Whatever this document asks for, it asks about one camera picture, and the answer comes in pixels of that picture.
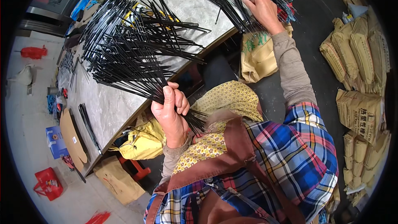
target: plaid shirt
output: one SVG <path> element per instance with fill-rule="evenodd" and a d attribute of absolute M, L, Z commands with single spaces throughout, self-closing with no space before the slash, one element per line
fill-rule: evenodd
<path fill-rule="evenodd" d="M 303 102 L 288 107 L 283 124 L 244 121 L 256 160 L 274 183 L 310 222 L 329 200 L 337 183 L 338 168 L 333 139 L 316 105 Z M 246 217 L 269 223 L 285 220 L 272 189 L 259 182 L 246 168 L 200 180 L 169 192 L 159 208 L 156 223 L 196 223 L 207 192 L 214 190 L 222 200 Z M 145 211 L 147 218 L 154 196 Z"/>

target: hand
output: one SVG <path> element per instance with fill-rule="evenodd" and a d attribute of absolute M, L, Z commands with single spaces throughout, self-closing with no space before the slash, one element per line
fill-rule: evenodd
<path fill-rule="evenodd" d="M 188 123 L 180 115 L 187 115 L 189 103 L 184 93 L 178 90 L 178 84 L 167 82 L 163 87 L 164 105 L 152 101 L 151 111 L 166 135 L 167 146 L 175 149 L 181 147 L 186 139 Z"/>
<path fill-rule="evenodd" d="M 285 28 L 278 20 L 278 7 L 274 2 L 271 0 L 242 0 L 242 2 L 271 35 L 285 31 Z"/>

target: gray sleeve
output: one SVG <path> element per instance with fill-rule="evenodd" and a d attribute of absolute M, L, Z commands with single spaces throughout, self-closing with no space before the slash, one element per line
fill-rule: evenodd
<path fill-rule="evenodd" d="M 185 143 L 176 149 L 171 149 L 167 146 L 163 146 L 163 154 L 164 154 L 164 162 L 163 162 L 163 172 L 162 172 L 162 180 L 159 182 L 159 185 L 166 182 L 173 174 L 174 168 L 177 165 L 178 160 L 181 155 L 188 149 L 190 145 L 190 140 L 192 138 L 187 138 Z"/>
<path fill-rule="evenodd" d="M 316 104 L 314 90 L 301 61 L 300 52 L 296 48 L 296 42 L 286 31 L 272 36 L 272 42 L 286 106 L 305 101 Z"/>

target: black floor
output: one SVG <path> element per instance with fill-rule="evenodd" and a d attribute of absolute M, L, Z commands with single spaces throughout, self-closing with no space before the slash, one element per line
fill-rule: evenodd
<path fill-rule="evenodd" d="M 331 68 L 319 51 L 321 42 L 333 30 L 332 20 L 335 17 L 341 18 L 342 12 L 347 12 L 347 7 L 341 0 L 294 0 L 298 22 L 293 22 L 293 38 L 300 51 L 302 61 L 311 79 L 318 107 L 328 132 L 334 139 L 337 159 L 339 162 L 339 189 L 341 204 L 336 211 L 336 223 L 341 223 L 341 212 L 348 206 L 343 179 L 344 145 L 343 135 L 346 128 L 341 125 L 336 106 L 336 94 L 338 88 L 344 89 L 337 81 Z M 285 105 L 283 91 L 280 84 L 279 72 L 265 77 L 257 83 L 248 84 L 258 95 L 265 120 L 282 123 L 285 117 Z M 199 98 L 204 91 L 198 90 L 192 98 Z M 146 178 L 146 190 L 155 186 L 161 179 L 163 156 L 156 159 L 142 161 L 145 166 L 151 168 L 152 173 Z"/>

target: blue box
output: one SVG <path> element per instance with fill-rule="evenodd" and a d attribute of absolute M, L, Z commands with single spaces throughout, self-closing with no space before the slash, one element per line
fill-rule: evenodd
<path fill-rule="evenodd" d="M 69 155 L 68 149 L 65 146 L 65 142 L 61 134 L 61 128 L 59 126 L 47 127 L 46 134 L 47 142 L 54 159 Z"/>

